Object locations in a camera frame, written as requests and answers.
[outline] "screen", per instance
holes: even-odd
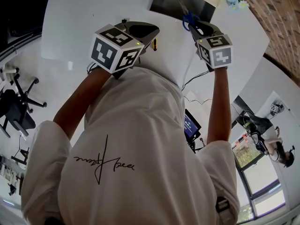
[[[185,114],[184,115],[184,132],[188,137],[192,137],[195,132],[198,131],[198,127],[192,122],[192,120]]]

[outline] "black office chair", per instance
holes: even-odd
[[[28,98],[28,94],[33,87],[34,84],[38,83],[38,79],[36,78],[29,89],[26,92],[23,92],[20,84],[18,82],[18,78],[20,77],[17,74],[14,77],[15,84],[18,88],[20,96],[18,96],[13,90],[6,90],[4,93],[0,95],[0,117],[5,115],[4,125],[0,125],[0,129],[3,133],[10,138],[10,135],[6,131],[6,127],[8,122],[18,131],[22,132],[24,136],[28,136],[27,129],[34,129],[36,124],[34,120],[27,113],[33,112],[33,109],[30,109],[28,104],[33,104],[39,107],[47,107],[47,103],[40,104],[30,98]]]

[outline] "white t-shirt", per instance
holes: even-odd
[[[262,138],[264,140],[269,140],[269,139],[276,140],[276,139],[278,139],[274,126],[270,127],[267,131],[265,131],[262,134]],[[270,154],[270,158],[273,161],[278,161],[279,152],[277,150],[277,144],[276,144],[276,142],[272,142],[272,143],[270,143],[270,145],[274,148],[274,154],[273,155]]]
[[[111,78],[87,112],[71,148],[63,130],[36,130],[22,187],[33,225],[49,217],[67,225],[221,224],[217,196],[239,213],[231,145],[213,142],[196,155],[184,136],[180,89],[144,69]]]

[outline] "brick wall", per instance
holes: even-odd
[[[300,0],[247,0],[270,43],[266,53],[300,86]]]

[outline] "person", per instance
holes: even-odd
[[[240,122],[244,123],[252,134],[258,133],[258,136],[262,138],[262,142],[267,149],[270,158],[274,162],[279,162],[290,167],[294,162],[294,155],[291,151],[285,152],[283,148],[283,141],[280,138],[279,127],[274,127],[271,121],[267,118],[259,118],[252,112],[246,111],[248,116],[240,118]],[[259,148],[259,151],[264,152],[264,148]]]
[[[134,67],[118,80],[92,70],[53,121],[35,131],[21,193],[25,219],[235,224],[240,206],[225,68],[215,69],[208,145],[197,155],[184,136],[184,113],[180,88],[151,70]]]

